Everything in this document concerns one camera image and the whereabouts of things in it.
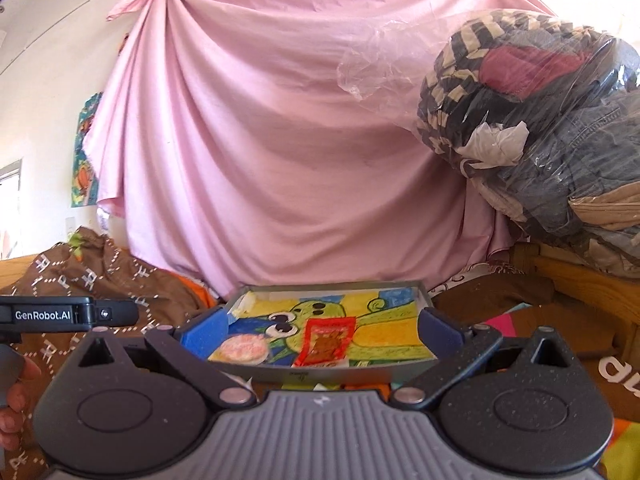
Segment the left hand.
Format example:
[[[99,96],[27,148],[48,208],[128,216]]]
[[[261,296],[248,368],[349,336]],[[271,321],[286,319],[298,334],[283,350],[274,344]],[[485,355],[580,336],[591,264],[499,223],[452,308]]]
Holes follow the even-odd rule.
[[[1,447],[6,451],[15,451],[21,443],[21,432],[25,423],[25,411],[29,406],[29,394],[25,382],[37,379],[41,375],[37,364],[24,359],[23,370],[16,382],[6,394],[6,407],[1,409]]]

